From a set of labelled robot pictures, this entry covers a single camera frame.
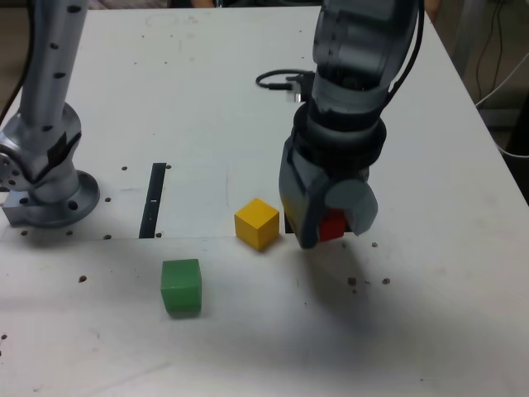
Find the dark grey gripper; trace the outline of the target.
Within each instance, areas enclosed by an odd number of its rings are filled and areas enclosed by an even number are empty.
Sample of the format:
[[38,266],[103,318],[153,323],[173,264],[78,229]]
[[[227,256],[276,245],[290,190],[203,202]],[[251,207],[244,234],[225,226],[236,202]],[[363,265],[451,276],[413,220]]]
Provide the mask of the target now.
[[311,249],[318,243],[318,228],[326,206],[343,210],[356,236],[367,232],[376,218],[378,203],[365,181],[344,180],[327,191],[328,185],[324,169],[303,157],[289,137],[284,143],[280,164],[279,195],[302,249]]

